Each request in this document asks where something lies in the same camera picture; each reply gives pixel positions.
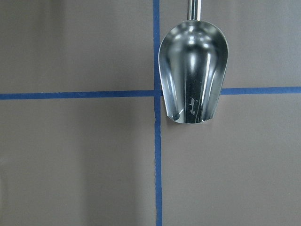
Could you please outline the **metal scoop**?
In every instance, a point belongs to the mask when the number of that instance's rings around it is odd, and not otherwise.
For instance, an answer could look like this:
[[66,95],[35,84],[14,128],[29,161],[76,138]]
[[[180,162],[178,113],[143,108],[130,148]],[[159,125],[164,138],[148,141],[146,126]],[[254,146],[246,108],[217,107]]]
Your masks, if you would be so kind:
[[214,117],[228,61],[228,43],[214,24],[201,19],[200,0],[188,2],[187,20],[163,38],[158,66],[169,119],[199,124]]

